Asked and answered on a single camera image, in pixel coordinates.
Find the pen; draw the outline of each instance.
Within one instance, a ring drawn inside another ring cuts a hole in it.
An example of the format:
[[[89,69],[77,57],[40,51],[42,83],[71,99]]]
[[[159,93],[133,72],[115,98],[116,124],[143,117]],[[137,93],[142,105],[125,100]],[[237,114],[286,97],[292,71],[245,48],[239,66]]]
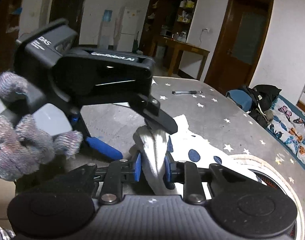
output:
[[[179,94],[201,94],[202,91],[196,91],[196,90],[191,90],[191,91],[173,91],[172,93],[174,95],[179,95]]]

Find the refrigerator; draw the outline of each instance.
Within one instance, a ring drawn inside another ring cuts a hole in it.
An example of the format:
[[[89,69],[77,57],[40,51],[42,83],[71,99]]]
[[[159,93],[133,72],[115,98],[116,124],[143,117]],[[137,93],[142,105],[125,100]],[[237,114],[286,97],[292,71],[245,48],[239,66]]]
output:
[[[121,8],[115,23],[114,49],[131,52],[136,36],[139,10]]]

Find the gloved hand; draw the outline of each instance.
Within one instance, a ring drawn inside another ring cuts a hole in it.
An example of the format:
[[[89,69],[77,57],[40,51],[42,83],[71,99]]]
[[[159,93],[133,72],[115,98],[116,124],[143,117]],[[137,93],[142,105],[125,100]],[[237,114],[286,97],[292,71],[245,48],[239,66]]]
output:
[[[11,72],[0,76],[0,98],[14,102],[29,97],[27,81]],[[32,115],[24,116],[14,128],[6,117],[0,115],[0,178],[15,181],[24,174],[49,163],[55,154],[67,157],[78,152],[83,137],[78,131],[70,131],[52,138],[36,127]]]

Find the microwave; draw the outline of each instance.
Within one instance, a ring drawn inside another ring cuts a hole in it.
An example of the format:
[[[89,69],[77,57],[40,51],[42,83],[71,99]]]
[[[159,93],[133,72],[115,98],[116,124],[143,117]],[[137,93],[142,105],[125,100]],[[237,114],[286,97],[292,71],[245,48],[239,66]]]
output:
[[[172,32],[170,30],[161,29],[160,35],[171,38],[172,37]]]

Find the door glass panel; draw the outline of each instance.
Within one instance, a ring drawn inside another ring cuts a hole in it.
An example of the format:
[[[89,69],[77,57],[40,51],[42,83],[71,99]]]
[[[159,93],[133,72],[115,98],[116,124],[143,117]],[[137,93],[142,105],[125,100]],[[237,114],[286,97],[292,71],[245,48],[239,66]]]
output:
[[[232,56],[252,65],[264,31],[266,17],[254,12],[244,12],[232,50]]]

